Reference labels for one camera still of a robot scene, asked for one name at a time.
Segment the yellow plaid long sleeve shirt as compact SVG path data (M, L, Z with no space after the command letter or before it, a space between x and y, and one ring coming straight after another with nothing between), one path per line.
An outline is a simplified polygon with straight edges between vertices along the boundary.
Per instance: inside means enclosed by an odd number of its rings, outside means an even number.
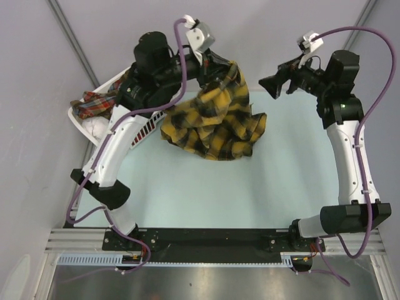
M267 115L252 112L249 89L236 62L230 61L223 75L166 111L160 127L165 141L213 161L252 156Z

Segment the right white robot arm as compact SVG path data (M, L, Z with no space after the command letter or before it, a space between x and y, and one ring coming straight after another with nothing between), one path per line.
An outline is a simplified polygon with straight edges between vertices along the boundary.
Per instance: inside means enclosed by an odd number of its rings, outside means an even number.
M312 59L302 54L278 66L276 74L259 80L277 99L284 83L287 94L301 89L316 97L316 111L330 140L336 162L338 204L324 206L319 214L292 222L289 245L302 251L311 238L375 229L391 214L389 203L380 200L374 187L364 146L364 112L352 93L359 71L359 56L351 51L334 51L326 69L314 69Z

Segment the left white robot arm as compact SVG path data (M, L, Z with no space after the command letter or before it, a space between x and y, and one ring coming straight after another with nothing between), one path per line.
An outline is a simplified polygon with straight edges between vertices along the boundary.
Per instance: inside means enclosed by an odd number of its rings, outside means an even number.
M137 224L128 211L131 191L118 181L121 164L138 134L155 112L162 112L172 98L181 99L186 81L196 79L204 86L216 79L228 62L210 47L215 41L201 26L186 33L189 53L173 54L166 36L158 31L140 37L134 48L135 61L120 85L104 137L89 162L73 169L71 179L102 204L111 226L118 231L116 242L126 250L137 245Z

